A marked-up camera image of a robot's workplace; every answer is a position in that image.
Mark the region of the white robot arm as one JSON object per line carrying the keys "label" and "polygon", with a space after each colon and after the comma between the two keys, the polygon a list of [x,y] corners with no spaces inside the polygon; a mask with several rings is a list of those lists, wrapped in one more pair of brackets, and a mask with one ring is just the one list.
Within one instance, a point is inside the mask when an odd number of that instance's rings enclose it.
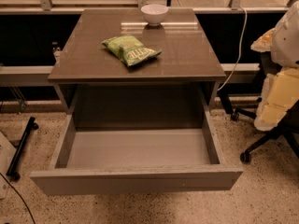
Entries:
{"label": "white robot arm", "polygon": [[277,25],[254,41],[250,48],[258,52],[269,51],[272,62],[281,66],[275,75],[266,75],[254,120],[258,130],[270,131],[299,100],[299,1],[293,3]]}

